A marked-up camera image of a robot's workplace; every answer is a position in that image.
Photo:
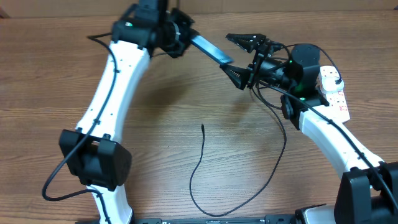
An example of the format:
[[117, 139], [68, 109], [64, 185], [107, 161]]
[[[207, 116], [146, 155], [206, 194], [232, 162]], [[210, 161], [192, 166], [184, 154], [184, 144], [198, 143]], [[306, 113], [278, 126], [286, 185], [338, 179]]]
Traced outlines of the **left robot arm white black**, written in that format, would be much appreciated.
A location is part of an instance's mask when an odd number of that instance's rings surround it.
[[62, 131], [59, 146], [72, 175], [94, 196], [97, 223], [133, 223], [124, 183], [132, 156], [122, 147], [123, 126], [134, 92], [153, 51], [183, 55], [196, 32], [193, 19], [167, 10], [167, 1], [139, 1], [113, 24], [106, 66], [94, 97], [75, 130]]

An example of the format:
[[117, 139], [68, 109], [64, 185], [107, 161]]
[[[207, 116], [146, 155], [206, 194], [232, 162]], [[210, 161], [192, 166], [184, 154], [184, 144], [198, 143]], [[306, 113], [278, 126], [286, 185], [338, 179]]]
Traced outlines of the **blue Samsung Galaxy smartphone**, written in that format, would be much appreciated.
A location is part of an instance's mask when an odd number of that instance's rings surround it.
[[201, 35], [195, 35], [190, 40], [191, 44], [202, 51], [205, 55], [209, 56], [212, 60], [214, 60], [219, 65], [233, 63], [234, 60], [224, 53], [217, 46], [213, 45], [207, 39], [202, 37]]

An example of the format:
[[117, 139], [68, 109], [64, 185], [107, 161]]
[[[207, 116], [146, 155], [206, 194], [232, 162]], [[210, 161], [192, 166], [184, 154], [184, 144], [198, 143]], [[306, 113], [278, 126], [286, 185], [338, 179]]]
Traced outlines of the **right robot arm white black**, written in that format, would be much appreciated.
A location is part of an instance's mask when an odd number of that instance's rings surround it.
[[320, 65], [314, 44], [284, 45], [262, 34], [228, 34], [254, 54], [246, 68], [224, 65], [239, 89], [266, 87], [281, 94], [284, 118], [309, 137], [339, 175], [334, 205], [296, 210], [292, 223], [396, 223], [397, 164], [387, 163], [345, 127], [344, 83], [335, 64]]

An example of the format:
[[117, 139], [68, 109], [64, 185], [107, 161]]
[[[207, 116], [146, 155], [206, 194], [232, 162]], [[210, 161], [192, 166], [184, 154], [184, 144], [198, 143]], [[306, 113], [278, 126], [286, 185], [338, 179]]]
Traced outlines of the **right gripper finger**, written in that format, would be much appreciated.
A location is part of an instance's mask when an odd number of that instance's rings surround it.
[[232, 34], [226, 35], [226, 38], [245, 50], [247, 53], [251, 53], [253, 50], [257, 50], [266, 40], [267, 36], [263, 34]]
[[227, 74], [236, 88], [244, 90], [251, 77], [251, 71], [247, 68], [240, 68], [229, 64], [220, 65], [220, 69]]

